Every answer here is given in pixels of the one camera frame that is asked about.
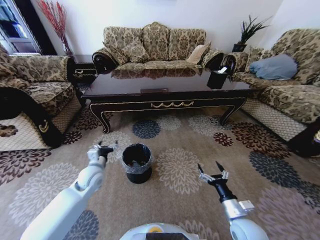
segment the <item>trash can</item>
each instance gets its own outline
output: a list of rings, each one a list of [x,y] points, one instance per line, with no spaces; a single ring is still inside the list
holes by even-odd
[[[145,183],[150,178],[152,160],[150,149],[141,143],[128,146],[122,153],[126,176],[134,184]]]

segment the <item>white wall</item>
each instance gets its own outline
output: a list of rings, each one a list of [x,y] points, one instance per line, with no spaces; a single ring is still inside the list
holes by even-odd
[[[58,54],[61,41],[31,0]],[[241,37],[242,20],[248,15],[274,16],[283,0],[58,0],[67,10],[66,32],[75,54],[92,54],[103,47],[106,26],[142,28],[157,21],[169,28],[202,28],[213,48],[225,52]],[[248,41],[257,45],[264,29]]]
[[[320,0],[283,0],[259,46],[270,49],[287,30],[320,29]]]

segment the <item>rug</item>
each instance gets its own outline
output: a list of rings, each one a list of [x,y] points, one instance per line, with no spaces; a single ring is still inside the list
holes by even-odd
[[[250,200],[249,219],[271,240],[320,239],[320,162],[292,153],[274,134],[241,111],[227,125],[224,108],[107,114],[112,132],[84,108],[56,149],[0,152],[0,235],[18,240],[42,209],[88,165],[99,141],[110,153],[102,187],[65,240],[118,240],[131,228],[155,222],[181,226],[201,239],[230,240],[229,223],[214,187],[200,181],[197,164],[229,171],[228,187]],[[121,164],[130,144],[147,145],[154,157],[151,178],[131,183]]]

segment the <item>black coffee table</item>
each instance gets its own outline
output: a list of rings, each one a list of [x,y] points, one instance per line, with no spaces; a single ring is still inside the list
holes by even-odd
[[[91,100],[91,112],[107,134],[111,130],[107,112],[227,106],[220,118],[225,125],[255,91],[249,84],[220,79],[206,69],[115,69],[98,75],[82,98]]]

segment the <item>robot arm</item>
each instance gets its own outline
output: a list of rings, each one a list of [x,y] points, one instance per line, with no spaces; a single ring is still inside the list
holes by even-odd
[[[230,222],[230,233],[234,240],[269,240],[266,232],[255,222],[246,219],[254,205],[249,201],[238,201],[237,197],[227,187],[229,173],[224,167],[216,162],[221,174],[207,175],[198,164],[199,178],[212,185],[220,196],[220,202],[224,207],[225,214]]]
[[[32,221],[21,236],[21,240],[58,240],[71,229],[88,205],[89,198],[102,185],[108,153],[117,147],[94,145],[87,155],[88,166],[77,180],[61,191]]]

